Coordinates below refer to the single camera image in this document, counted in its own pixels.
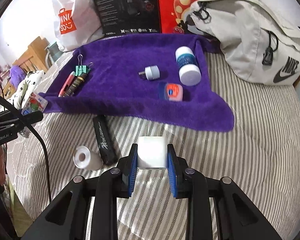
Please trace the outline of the white cube charger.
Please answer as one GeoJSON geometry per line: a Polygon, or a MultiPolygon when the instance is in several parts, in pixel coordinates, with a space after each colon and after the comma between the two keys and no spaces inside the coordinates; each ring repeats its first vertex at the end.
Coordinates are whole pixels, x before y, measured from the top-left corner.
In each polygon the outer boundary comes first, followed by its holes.
{"type": "Polygon", "coordinates": [[[138,168],[153,170],[168,167],[167,139],[165,137],[139,137],[137,145],[138,168]]]}

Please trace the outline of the orange blue vaseline tin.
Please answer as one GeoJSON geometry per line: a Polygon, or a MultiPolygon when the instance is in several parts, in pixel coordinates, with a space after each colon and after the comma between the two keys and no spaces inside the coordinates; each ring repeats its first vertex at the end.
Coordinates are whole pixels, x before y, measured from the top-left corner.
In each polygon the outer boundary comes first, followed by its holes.
{"type": "Polygon", "coordinates": [[[167,101],[182,101],[183,100],[183,87],[175,83],[158,84],[159,98],[167,101]]]}

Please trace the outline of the black rectangular case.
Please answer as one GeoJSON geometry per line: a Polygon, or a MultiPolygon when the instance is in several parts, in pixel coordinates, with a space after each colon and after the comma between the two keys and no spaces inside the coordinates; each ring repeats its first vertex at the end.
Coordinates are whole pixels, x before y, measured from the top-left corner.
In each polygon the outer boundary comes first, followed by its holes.
{"type": "Polygon", "coordinates": [[[117,155],[114,151],[113,142],[109,135],[106,117],[104,115],[95,116],[93,118],[93,125],[103,163],[107,166],[115,164],[117,162],[117,155]]]}

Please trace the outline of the purple fleece towel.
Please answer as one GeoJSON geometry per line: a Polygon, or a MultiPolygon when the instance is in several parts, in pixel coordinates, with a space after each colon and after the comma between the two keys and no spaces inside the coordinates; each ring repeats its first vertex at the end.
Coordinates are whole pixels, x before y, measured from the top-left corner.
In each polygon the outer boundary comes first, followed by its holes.
{"type": "Polygon", "coordinates": [[[234,127],[234,114],[228,104],[211,90],[205,53],[216,53],[216,45],[198,35],[136,34],[98,40],[79,47],[43,93],[48,101],[46,112],[90,113],[136,116],[195,129],[228,132],[234,127]],[[202,79],[196,86],[185,87],[183,100],[162,100],[158,84],[179,83],[175,51],[187,46],[194,52],[202,79]],[[66,78],[78,63],[94,65],[73,96],[59,98],[66,78]],[[160,78],[143,80],[138,72],[158,66],[160,78]]]}

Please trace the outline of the grey Nike waist bag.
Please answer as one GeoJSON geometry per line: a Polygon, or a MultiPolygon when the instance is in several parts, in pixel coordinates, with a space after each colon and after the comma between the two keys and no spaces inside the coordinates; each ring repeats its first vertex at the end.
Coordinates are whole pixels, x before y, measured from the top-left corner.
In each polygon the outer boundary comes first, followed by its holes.
{"type": "Polygon", "coordinates": [[[198,31],[220,42],[240,79],[283,86],[300,76],[300,29],[261,0],[197,0],[189,16],[198,31]]]}

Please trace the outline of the striped mattress cover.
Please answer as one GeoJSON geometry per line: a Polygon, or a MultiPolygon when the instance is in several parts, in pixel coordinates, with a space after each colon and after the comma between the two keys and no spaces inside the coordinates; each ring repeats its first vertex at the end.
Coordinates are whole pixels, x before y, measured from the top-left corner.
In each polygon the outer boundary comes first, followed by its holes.
{"type": "MultiPolygon", "coordinates": [[[[264,86],[239,79],[219,54],[207,54],[211,87],[230,106],[228,133],[195,131],[135,117],[107,117],[115,151],[129,153],[140,136],[163,136],[188,165],[206,177],[228,176],[254,202],[282,239],[300,219],[300,101],[292,86],[264,86]]],[[[98,151],[90,114],[49,113],[36,124],[47,147],[30,135],[7,146],[7,173],[26,212],[37,218],[76,175],[77,146],[98,151]]],[[[184,239],[187,202],[172,197],[167,172],[138,172],[133,195],[119,199],[120,239],[184,239]]]]}

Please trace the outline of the green binder clip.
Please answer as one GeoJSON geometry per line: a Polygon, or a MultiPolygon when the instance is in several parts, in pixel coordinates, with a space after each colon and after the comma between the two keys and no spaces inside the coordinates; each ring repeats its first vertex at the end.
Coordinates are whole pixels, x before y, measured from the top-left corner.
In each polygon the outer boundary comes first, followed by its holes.
{"type": "Polygon", "coordinates": [[[78,64],[75,66],[75,76],[80,76],[81,74],[89,74],[91,67],[94,65],[93,62],[85,65],[83,64],[83,55],[78,55],[78,64]]]}

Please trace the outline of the clear plastic candy pack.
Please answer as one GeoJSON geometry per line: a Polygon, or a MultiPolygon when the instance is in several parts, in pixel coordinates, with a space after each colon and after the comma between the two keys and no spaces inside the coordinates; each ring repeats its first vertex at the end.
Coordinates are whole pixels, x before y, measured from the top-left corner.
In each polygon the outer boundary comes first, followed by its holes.
{"type": "Polygon", "coordinates": [[[28,115],[30,113],[40,111],[43,113],[47,107],[48,101],[44,99],[39,94],[32,92],[28,100],[25,103],[25,106],[21,110],[22,115],[28,115]]]}

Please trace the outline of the black Hecate product box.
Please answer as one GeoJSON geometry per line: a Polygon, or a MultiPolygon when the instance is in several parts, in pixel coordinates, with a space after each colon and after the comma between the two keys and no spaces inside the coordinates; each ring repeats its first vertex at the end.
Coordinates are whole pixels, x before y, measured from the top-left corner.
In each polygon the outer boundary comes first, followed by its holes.
{"type": "Polygon", "coordinates": [[[105,37],[160,33],[158,0],[94,0],[105,37]]]}

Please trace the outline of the blue white deodorant stick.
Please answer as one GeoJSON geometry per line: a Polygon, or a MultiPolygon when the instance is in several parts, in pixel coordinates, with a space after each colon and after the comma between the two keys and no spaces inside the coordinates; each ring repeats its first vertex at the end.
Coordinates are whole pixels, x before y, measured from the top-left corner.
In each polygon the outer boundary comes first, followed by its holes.
{"type": "Polygon", "coordinates": [[[183,85],[195,86],[200,83],[202,74],[193,51],[186,46],[175,51],[176,63],[179,67],[179,79],[183,85]]]}

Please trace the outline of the white Miniso plastic bag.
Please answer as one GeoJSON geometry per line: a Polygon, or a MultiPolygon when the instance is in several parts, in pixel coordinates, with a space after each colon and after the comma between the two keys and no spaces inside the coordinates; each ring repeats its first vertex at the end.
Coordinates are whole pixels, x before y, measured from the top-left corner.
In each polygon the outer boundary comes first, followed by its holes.
{"type": "Polygon", "coordinates": [[[52,0],[58,48],[74,50],[103,37],[94,0],[52,0]]]}

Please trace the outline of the white tape roll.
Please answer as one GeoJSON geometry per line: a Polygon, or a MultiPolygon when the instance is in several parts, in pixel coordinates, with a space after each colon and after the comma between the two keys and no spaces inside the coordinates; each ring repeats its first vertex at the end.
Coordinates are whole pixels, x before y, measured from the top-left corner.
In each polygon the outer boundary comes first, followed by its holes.
{"type": "Polygon", "coordinates": [[[74,165],[79,169],[97,171],[103,166],[100,155],[86,146],[77,146],[73,154],[74,165]]]}

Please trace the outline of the small white plug adapter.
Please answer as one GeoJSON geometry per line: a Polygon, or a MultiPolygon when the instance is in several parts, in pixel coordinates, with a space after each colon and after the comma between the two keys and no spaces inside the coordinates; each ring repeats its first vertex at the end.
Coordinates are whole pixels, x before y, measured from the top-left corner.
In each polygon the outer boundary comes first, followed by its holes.
{"type": "Polygon", "coordinates": [[[138,72],[138,75],[143,80],[152,81],[160,78],[160,70],[158,66],[149,66],[144,71],[138,72]]]}

